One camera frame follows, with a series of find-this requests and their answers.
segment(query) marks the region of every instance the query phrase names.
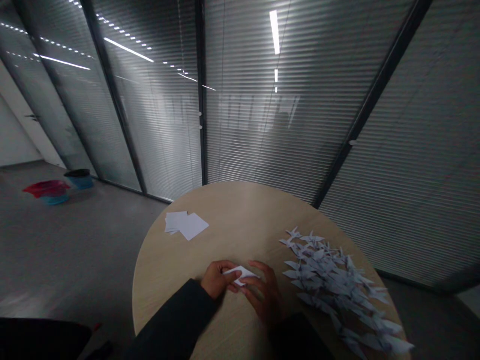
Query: horizontal blinds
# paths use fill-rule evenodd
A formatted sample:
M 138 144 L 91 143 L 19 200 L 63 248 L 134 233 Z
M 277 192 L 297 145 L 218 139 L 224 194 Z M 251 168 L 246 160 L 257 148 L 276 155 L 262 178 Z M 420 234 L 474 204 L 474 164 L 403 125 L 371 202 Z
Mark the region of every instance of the horizontal blinds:
M 312 202 L 411 3 L 206 0 L 208 182 Z
M 95 174 L 55 87 L 34 53 L 35 47 L 13 4 L 4 1 L 0 11 L 0 58 L 64 164 Z
M 147 192 L 174 201 L 202 186 L 195 2 L 93 4 Z
M 40 55 L 55 74 L 55 85 L 99 175 L 140 190 L 82 6 L 65 0 L 23 3 L 30 25 L 41 36 Z
M 433 2 L 320 207 L 377 269 L 438 290 L 480 263 L 479 16 Z

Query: red plastic bag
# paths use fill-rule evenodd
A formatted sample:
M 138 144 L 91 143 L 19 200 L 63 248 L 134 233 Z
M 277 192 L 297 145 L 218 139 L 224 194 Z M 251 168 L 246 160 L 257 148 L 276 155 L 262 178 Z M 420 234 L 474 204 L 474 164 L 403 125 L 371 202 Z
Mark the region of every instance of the red plastic bag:
M 66 189 L 70 189 L 70 186 L 68 186 L 64 181 L 51 180 L 37 182 L 36 184 L 30 185 L 26 189 L 23 189 L 23 191 L 32 194 L 38 199 L 44 196 L 52 198 L 63 196 L 67 192 Z

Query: wooden table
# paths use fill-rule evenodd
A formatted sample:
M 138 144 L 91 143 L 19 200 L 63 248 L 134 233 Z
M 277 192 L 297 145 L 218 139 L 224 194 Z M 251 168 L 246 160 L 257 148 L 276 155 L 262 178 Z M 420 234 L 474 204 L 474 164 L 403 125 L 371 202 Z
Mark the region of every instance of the wooden table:
M 180 232 L 165 232 L 167 213 L 197 213 L 209 228 L 187 241 Z M 203 186 L 172 203 L 150 228 L 138 255 L 133 280 L 133 322 L 138 334 L 158 309 L 190 278 L 201 278 L 216 260 L 231 260 L 254 273 L 247 260 L 258 260 L 276 272 L 280 290 L 292 312 L 302 311 L 338 359 L 358 359 L 339 340 L 329 317 L 303 305 L 300 290 L 282 275 L 291 270 L 284 262 L 296 257 L 280 239 L 285 230 L 299 226 L 303 235 L 311 230 L 333 248 L 343 248 L 357 268 L 378 286 L 383 282 L 359 248 L 330 219 L 309 204 L 272 187 L 251 182 L 220 182 Z M 393 305 L 372 299 L 386 318 L 402 324 Z M 364 347 L 368 359 L 386 359 Z M 192 359 L 268 359 L 271 349 L 254 309 L 241 293 L 227 292 L 224 303 L 196 344 Z M 398 359 L 410 359 L 409 354 Z

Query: hand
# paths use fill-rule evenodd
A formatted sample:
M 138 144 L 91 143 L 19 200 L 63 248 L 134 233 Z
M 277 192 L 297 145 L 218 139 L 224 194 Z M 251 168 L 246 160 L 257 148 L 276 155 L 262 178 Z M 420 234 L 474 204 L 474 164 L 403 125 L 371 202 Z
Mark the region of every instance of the hand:
M 223 275 L 224 272 L 236 267 L 238 265 L 228 260 L 212 262 L 206 269 L 205 276 L 200 283 L 201 287 L 205 289 L 213 300 L 217 300 L 226 289 L 238 293 L 238 289 L 232 283 L 242 276 L 242 272 L 235 271 L 228 275 Z
M 274 270 L 263 262 L 250 260 L 248 263 L 263 271 L 266 283 L 256 277 L 244 277 L 240 279 L 240 282 L 256 286 L 263 294 L 264 299 L 263 301 L 258 299 L 246 286 L 240 288 L 240 290 L 245 294 L 260 320 L 271 329 L 287 318 L 287 311 L 285 310 L 284 299 L 279 290 L 277 277 L 275 276 Z

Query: black jacket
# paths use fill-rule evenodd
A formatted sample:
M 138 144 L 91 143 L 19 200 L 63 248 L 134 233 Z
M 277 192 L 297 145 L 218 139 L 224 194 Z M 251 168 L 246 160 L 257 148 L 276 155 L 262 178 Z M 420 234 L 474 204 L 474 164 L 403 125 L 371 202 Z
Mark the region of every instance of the black jacket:
M 217 310 L 218 303 L 190 279 L 140 331 L 125 359 L 189 359 Z M 277 359 L 333 359 L 301 313 L 278 324 L 268 338 Z

